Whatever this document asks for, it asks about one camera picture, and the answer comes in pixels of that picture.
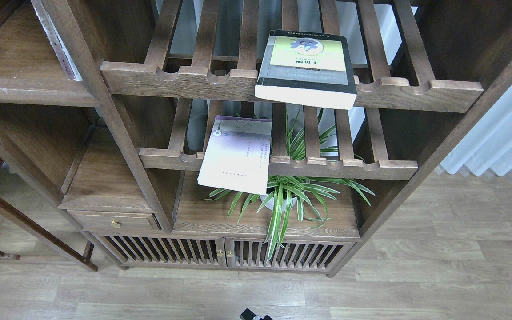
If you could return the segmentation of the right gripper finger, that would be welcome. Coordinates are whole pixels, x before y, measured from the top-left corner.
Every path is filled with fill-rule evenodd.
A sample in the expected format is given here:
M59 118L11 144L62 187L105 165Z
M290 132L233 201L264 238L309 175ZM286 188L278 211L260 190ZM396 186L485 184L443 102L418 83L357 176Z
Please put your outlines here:
M241 320L272 320L272 318L269 315L260 316L252 312L249 308L246 308L241 314L240 314Z

